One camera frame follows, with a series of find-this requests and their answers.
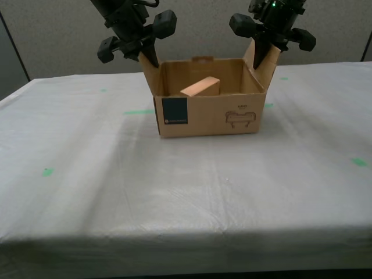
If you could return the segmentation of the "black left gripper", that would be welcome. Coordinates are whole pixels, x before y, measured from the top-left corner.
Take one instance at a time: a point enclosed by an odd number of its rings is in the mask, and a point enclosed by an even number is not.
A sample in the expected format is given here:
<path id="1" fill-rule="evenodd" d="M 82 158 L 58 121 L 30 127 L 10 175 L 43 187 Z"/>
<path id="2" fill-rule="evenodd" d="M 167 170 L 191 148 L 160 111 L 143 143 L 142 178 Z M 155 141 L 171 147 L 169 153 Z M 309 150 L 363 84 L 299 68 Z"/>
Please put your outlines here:
<path id="1" fill-rule="evenodd" d="M 126 59 L 139 60 L 142 53 L 154 67 L 159 67 L 155 51 L 156 39 L 165 39 L 174 34 L 177 16 L 172 10 L 166 10 L 155 16 L 150 25 L 147 11 L 114 11 L 104 17 L 105 26 L 111 28 L 115 36 L 103 40 L 97 56 L 102 63 L 114 59 L 114 52 L 121 51 Z"/>

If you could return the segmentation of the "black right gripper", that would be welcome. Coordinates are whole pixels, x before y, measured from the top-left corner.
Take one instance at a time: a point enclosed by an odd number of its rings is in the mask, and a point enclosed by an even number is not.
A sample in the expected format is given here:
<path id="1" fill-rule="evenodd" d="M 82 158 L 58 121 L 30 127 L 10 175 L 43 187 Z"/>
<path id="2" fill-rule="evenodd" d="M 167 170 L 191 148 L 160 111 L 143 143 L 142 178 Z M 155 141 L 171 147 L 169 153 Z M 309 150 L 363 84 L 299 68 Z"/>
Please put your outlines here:
<path id="1" fill-rule="evenodd" d="M 307 30 L 292 28 L 297 17 L 304 10 L 255 10 L 257 24 L 250 16 L 235 13 L 231 16 L 229 26 L 235 35 L 252 38 L 255 43 L 253 68 L 257 69 L 266 57 L 271 44 L 288 51 L 289 42 L 299 44 L 299 49 L 311 52 L 316 46 L 316 38 Z"/>

